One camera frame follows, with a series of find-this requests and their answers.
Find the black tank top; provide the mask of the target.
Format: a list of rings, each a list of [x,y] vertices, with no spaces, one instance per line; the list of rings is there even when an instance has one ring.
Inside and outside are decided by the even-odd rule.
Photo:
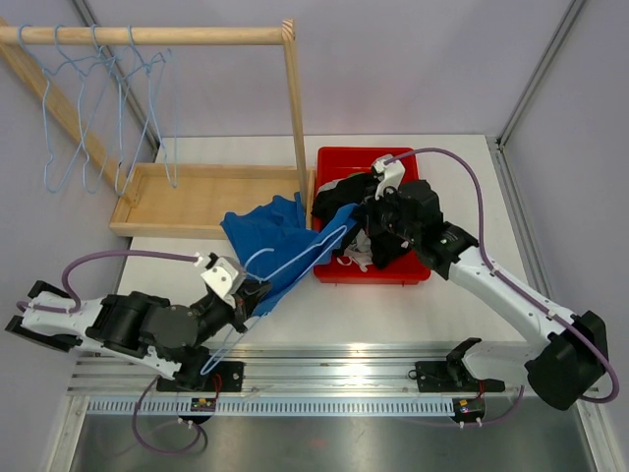
[[[388,186],[380,198],[375,196],[376,187],[376,177],[369,173],[341,179],[317,193],[312,216],[326,226],[340,208],[354,204],[350,216],[357,225],[343,239],[341,249],[348,249],[364,232],[370,241],[372,264],[384,269],[436,236],[445,220],[438,195],[426,180],[403,182],[398,188]]]

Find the blue tank top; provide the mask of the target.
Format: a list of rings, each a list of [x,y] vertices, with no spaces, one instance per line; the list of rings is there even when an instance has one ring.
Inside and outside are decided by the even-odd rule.
[[[316,232],[306,227],[305,215],[297,200],[291,201],[275,196],[269,204],[258,206],[247,214],[239,215],[232,211],[226,213],[221,227],[242,266],[258,250],[267,247],[275,249],[273,253],[259,256],[249,267],[251,272],[266,276],[287,259],[303,251],[316,237],[327,235],[341,224],[347,224],[349,229],[352,228],[354,221],[349,219],[349,216],[354,207],[356,207],[354,204],[342,207],[325,228]],[[341,246],[341,242],[337,243],[331,253],[326,254],[316,266],[329,263],[332,253]],[[292,266],[291,270],[274,277],[270,281],[271,290],[263,301],[269,305],[275,301],[279,303],[289,291],[280,298],[282,292],[316,255],[317,252],[310,253],[298,265]]]

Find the white camisole tank top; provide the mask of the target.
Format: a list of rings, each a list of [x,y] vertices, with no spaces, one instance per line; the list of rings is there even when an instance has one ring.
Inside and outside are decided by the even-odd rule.
[[[336,258],[336,261],[342,266],[357,266],[361,272],[367,272],[369,267],[373,265],[372,250],[361,251],[348,248]]]

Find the light blue hanger of green top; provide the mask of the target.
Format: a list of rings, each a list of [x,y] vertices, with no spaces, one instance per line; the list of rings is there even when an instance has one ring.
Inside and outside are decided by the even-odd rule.
[[[59,31],[59,35],[61,36],[61,31],[65,27],[63,25],[57,25],[57,26],[62,27],[62,29]],[[83,56],[71,56],[67,54],[66,51],[62,48],[62,46],[67,43],[61,43],[59,47],[55,47],[55,48],[58,54],[63,57],[63,61],[64,61],[65,56],[70,56],[72,58],[82,58],[82,57],[97,53],[92,42],[92,38],[90,34],[90,27],[81,27],[80,30],[86,33],[86,44],[84,44],[84,47],[90,47],[91,50],[87,50]],[[128,42],[128,39],[126,38],[125,29],[123,29],[123,32],[125,36],[125,42],[123,44],[126,44]],[[57,69],[60,63],[51,70]],[[94,119],[91,124],[91,131],[98,136],[99,140],[104,144],[104,146],[106,147],[108,153],[113,158],[113,160],[117,161],[118,149],[116,149],[116,145],[117,145],[116,123],[117,123],[117,118],[118,118],[118,96],[117,96],[118,87],[113,78],[113,74],[108,71],[108,67],[105,66],[104,64],[91,67],[90,62],[88,60],[80,62],[79,67],[83,70],[90,69],[90,73],[88,77],[85,78],[84,80],[79,79],[78,75],[76,74],[75,70],[72,67],[66,66],[62,70],[60,70],[58,75],[52,78],[52,81],[58,78],[62,78],[62,79],[75,78],[79,81],[80,88],[81,88],[81,84],[86,85],[85,92],[83,95],[83,105],[82,105],[83,116],[85,118],[88,117],[88,115],[90,114],[94,116]],[[77,101],[79,92],[75,98],[70,100],[71,102]],[[48,121],[47,127],[43,126],[44,132],[45,131],[49,132],[49,121]],[[137,142],[140,137],[140,130],[139,130],[137,121],[134,118],[132,118],[130,115],[126,116],[126,124],[124,125],[124,131],[125,131],[126,151],[133,152],[136,150]],[[70,160],[67,162],[67,165],[65,167],[62,167],[61,158],[58,157],[56,154],[56,159],[55,159],[54,164],[52,165],[52,172],[49,177],[49,182],[51,185],[56,185],[59,182]],[[79,156],[77,160],[77,164],[73,168],[70,174],[70,177],[74,174],[77,174],[82,178],[82,185],[84,189],[92,195],[95,194],[101,186],[102,181],[99,182],[97,180],[98,170],[93,165],[86,166],[85,157],[83,155]],[[131,179],[131,194],[126,198],[132,200],[134,197],[135,197],[135,192],[132,190],[132,179]]]

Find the light blue hanger of grey top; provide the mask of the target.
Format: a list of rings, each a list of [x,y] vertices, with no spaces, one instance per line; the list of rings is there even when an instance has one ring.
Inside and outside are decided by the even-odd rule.
[[[118,87],[118,118],[116,137],[118,157],[115,164],[115,183],[113,189],[117,196],[128,197],[131,194],[131,179],[138,163],[143,145],[148,144],[154,151],[163,147],[163,136],[155,105],[161,88],[166,68],[173,59],[172,50],[166,48],[144,57],[135,43],[132,27],[126,27],[128,42],[121,46],[110,46],[97,38],[96,31],[100,26],[90,26],[93,45],[99,59],[113,78]],[[126,151],[125,131],[126,116],[130,115],[137,121],[140,137],[136,150]]]

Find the light blue hanger of white top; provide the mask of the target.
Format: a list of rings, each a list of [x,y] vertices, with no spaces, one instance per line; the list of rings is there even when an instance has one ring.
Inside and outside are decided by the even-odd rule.
[[[61,179],[56,185],[51,185],[49,177],[52,172],[52,165],[55,162],[56,154],[49,138],[49,132],[44,132],[46,148],[48,150],[48,160],[44,166],[43,177],[46,190],[51,194],[59,193],[66,185],[70,174],[77,164],[80,155],[85,157],[85,165],[93,165],[98,170],[97,180],[106,181],[112,188],[118,186],[121,179],[117,162],[108,153],[104,144],[98,136],[91,131],[91,124],[94,119],[92,114],[83,116],[83,95],[86,85],[81,84],[80,92],[76,102],[71,102],[66,95],[53,83],[52,78],[64,67],[72,67],[80,80],[88,77],[90,69],[81,69],[79,63],[85,60],[90,62],[91,67],[105,64],[109,67],[113,65],[111,59],[105,58],[97,52],[82,58],[72,58],[65,56],[64,61],[55,70],[51,70],[32,53],[28,46],[30,44],[46,45],[53,44],[59,47],[61,43],[86,44],[86,39],[79,36],[79,30],[72,28],[69,36],[60,36],[61,26],[54,28],[40,28],[31,25],[22,25],[17,28],[15,38],[16,46],[16,71],[21,74],[25,84],[41,100],[43,126],[48,126],[48,121],[54,119],[63,131],[74,140],[77,147]]]

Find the grey tank top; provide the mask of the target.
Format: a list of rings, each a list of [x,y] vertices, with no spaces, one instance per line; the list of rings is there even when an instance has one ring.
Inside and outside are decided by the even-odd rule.
[[[323,228],[332,221],[339,209],[350,204],[357,205],[349,216],[354,225],[344,236],[341,246],[334,251],[336,256],[346,255],[350,251],[367,250],[365,234],[367,211],[364,202],[367,197],[373,196],[376,187],[377,183],[372,177],[356,174],[345,179],[329,181],[318,188],[312,216],[320,221]]]

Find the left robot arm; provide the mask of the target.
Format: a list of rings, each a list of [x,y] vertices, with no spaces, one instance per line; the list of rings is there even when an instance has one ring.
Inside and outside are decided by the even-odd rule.
[[[246,321],[270,288],[269,282],[247,279],[233,306],[211,289],[190,306],[139,291],[109,294],[72,313],[69,294],[38,281],[5,330],[56,351],[111,355],[150,368],[161,391],[213,391],[218,382],[203,344],[227,325],[246,332]]]

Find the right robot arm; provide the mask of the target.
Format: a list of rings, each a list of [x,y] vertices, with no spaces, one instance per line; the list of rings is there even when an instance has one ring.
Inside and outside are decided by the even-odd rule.
[[[479,237],[444,219],[427,181],[378,185],[366,207],[370,231],[402,239],[421,264],[483,301],[526,341],[503,355],[470,342],[446,365],[452,386],[468,389],[485,379],[524,384],[549,406],[567,410],[603,376],[615,376],[601,317],[576,315],[502,271]]]

